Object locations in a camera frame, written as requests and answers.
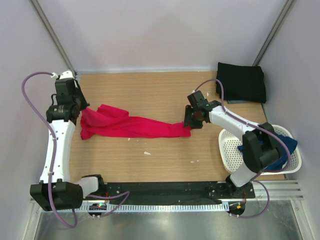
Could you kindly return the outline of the red t shirt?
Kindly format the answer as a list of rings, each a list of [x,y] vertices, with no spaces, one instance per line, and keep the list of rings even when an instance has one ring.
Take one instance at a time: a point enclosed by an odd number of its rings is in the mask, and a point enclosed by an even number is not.
[[[167,123],[140,116],[130,116],[129,112],[102,104],[97,110],[86,108],[80,119],[82,140],[94,135],[115,138],[188,138],[191,128],[183,122]]]

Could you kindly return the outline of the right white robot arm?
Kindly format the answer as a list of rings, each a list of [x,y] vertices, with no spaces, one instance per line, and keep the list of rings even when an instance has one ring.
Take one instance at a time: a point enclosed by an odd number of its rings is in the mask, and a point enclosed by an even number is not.
[[[268,122],[258,124],[236,115],[227,110],[222,102],[209,102],[199,90],[188,95],[187,99],[189,105],[185,107],[184,115],[186,127],[201,129],[204,122],[211,123],[242,141],[242,164],[225,179],[225,192],[229,197],[241,195],[252,180],[283,156],[287,156],[287,163],[290,163],[289,149]]]

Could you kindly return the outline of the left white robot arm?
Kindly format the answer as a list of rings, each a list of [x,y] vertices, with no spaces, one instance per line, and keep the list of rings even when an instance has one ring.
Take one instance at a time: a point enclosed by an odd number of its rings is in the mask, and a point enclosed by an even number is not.
[[[101,200],[106,187],[101,175],[83,176],[76,182],[70,177],[70,151],[77,119],[89,104],[85,100],[78,81],[74,77],[60,76],[55,81],[55,93],[46,111],[48,145],[45,165],[39,183],[30,186],[31,197],[49,212],[78,209],[89,195]]]

